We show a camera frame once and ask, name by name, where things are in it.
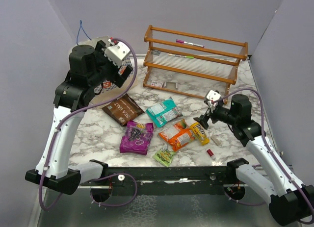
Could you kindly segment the checkered paper bag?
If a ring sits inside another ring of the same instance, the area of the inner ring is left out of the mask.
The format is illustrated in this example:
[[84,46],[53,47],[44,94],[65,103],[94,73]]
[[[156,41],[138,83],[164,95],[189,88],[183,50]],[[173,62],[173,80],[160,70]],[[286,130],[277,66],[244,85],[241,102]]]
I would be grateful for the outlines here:
[[[103,36],[103,37],[92,38],[84,30],[83,25],[82,25],[82,20],[79,21],[79,29],[78,29],[78,33],[76,37],[75,46],[90,45],[95,48],[98,41],[104,41],[105,45],[107,46],[107,42],[109,39],[112,39],[112,37]],[[127,81],[123,84],[121,88],[117,87],[114,83],[111,83],[110,81],[105,80],[103,82],[103,85],[99,85],[95,88],[94,92],[96,93],[96,95],[91,100],[89,105],[99,104],[111,98],[115,98],[117,95],[125,91],[125,89],[129,86],[133,76],[134,76],[134,70],[131,71],[130,75],[127,78]]]

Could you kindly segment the brown sea salt snack bag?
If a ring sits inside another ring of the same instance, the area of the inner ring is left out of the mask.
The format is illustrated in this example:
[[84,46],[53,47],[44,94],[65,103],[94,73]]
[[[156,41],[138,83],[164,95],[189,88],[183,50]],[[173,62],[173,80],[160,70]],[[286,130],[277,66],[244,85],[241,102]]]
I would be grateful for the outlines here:
[[102,107],[102,111],[120,126],[126,126],[129,121],[144,113],[143,109],[128,94],[124,94],[122,97]]

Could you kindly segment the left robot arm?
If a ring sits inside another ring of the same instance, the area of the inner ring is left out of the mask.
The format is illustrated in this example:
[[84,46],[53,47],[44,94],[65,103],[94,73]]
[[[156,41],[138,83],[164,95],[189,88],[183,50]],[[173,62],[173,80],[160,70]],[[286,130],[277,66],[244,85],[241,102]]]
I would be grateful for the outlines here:
[[91,108],[94,90],[106,80],[122,87],[128,76],[137,72],[137,68],[127,65],[119,73],[132,53],[132,47],[118,38],[99,40],[95,47],[73,47],[69,54],[70,69],[55,90],[52,127],[45,150],[36,167],[26,172],[27,181],[67,195],[89,180],[97,185],[108,181],[106,164],[91,160],[83,166],[69,168],[69,155],[78,126]]

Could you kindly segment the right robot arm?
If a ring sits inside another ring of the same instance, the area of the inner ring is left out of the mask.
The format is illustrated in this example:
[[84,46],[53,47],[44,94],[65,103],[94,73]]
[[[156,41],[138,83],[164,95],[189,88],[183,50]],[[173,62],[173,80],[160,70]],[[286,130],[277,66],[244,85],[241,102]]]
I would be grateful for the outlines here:
[[257,159],[266,177],[256,172],[244,159],[228,162],[225,171],[230,183],[241,181],[250,186],[268,205],[273,219],[281,226],[314,215],[314,187],[306,185],[284,163],[273,149],[262,126],[252,117],[252,104],[246,95],[232,96],[230,108],[225,108],[221,95],[210,90],[205,98],[207,111],[197,121],[203,128],[212,123],[227,124],[237,140]]

